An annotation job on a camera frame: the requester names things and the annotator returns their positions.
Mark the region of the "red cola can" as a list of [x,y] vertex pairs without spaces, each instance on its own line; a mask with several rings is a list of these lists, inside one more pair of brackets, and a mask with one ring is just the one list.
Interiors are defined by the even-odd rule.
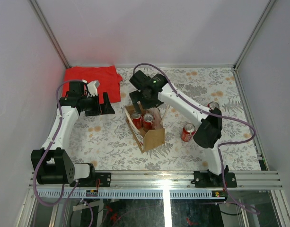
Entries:
[[154,116],[150,113],[145,113],[142,118],[142,127],[144,131],[149,131],[154,128]]
[[142,128],[142,115],[140,113],[134,111],[131,114],[131,119],[137,129]]
[[214,110],[214,109],[220,109],[220,105],[218,102],[215,102],[215,101],[212,101],[212,102],[209,102],[207,107],[210,109],[210,110]]
[[181,133],[182,141],[189,142],[195,133],[196,133],[196,128],[192,123],[185,124]]

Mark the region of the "watermelon canvas tote bag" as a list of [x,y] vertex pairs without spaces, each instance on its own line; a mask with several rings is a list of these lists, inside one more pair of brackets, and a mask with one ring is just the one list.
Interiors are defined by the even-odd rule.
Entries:
[[163,120],[166,113],[161,114],[158,108],[143,109],[141,107],[141,115],[150,113],[154,116],[154,128],[149,131],[144,131],[143,128],[137,129],[132,122],[131,114],[135,111],[134,106],[125,106],[124,113],[126,115],[126,122],[131,130],[134,139],[141,153],[147,152],[151,149],[157,148],[158,146],[165,143],[165,129],[163,126]]

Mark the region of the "red cola can front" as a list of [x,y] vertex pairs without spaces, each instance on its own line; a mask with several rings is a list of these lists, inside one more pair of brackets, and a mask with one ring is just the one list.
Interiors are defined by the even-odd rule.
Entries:
[[181,133],[182,141],[189,142],[195,133],[196,133],[196,128],[192,123],[185,124]]

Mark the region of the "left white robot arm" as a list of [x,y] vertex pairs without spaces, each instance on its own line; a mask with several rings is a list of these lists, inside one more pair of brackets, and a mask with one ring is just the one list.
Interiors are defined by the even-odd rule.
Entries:
[[57,115],[48,138],[40,149],[31,153],[34,168],[33,184],[72,184],[93,186],[97,181],[95,168],[90,163],[74,164],[67,149],[74,124],[81,113],[86,117],[114,114],[108,94],[99,101],[99,81],[69,80],[64,97],[56,97]]

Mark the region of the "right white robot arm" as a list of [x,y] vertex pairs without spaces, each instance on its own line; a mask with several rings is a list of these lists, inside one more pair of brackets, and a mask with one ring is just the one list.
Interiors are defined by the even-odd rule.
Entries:
[[221,138],[222,119],[218,108],[211,110],[179,91],[167,81],[166,77],[156,74],[154,77],[145,75],[142,71],[134,72],[130,83],[136,91],[130,93],[135,110],[159,107],[167,104],[178,110],[196,128],[193,140],[203,148],[208,159],[209,181],[213,186],[221,186],[226,181],[226,175],[221,169],[221,160],[217,150]]

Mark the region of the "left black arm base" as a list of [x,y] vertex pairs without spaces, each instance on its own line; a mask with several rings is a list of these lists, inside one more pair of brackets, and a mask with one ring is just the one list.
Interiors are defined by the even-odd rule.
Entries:
[[91,174],[87,178],[79,179],[78,187],[106,188],[110,187],[111,173],[102,172]]

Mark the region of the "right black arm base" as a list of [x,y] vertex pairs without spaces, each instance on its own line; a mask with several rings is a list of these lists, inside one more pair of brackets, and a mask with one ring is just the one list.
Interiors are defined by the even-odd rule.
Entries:
[[[237,188],[236,176],[227,168],[224,170],[224,179],[227,188]],[[213,174],[211,171],[194,171],[192,184],[196,188],[224,188],[222,173],[219,175]]]

